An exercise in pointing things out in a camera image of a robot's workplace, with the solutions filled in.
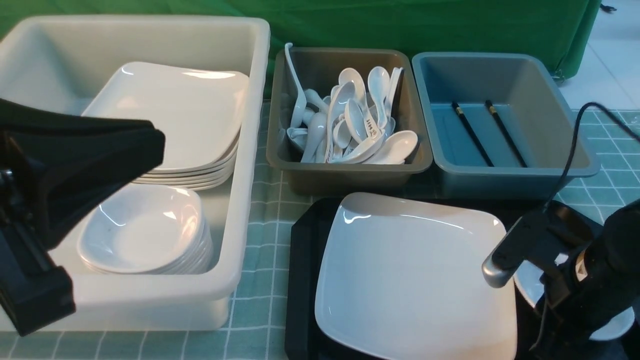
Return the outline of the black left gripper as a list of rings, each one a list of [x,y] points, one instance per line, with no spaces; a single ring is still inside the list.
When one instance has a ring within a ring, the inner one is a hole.
[[[148,120],[86,117],[1,100],[1,307],[20,337],[76,313],[49,255],[91,210],[162,164]]]

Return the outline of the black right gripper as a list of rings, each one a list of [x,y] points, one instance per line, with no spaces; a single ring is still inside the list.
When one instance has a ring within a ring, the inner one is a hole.
[[[505,287],[548,225],[542,210],[519,217],[482,263],[486,283]],[[575,360],[593,333],[639,297],[639,201],[611,214],[597,238],[541,281],[541,325],[530,352],[539,360]]]

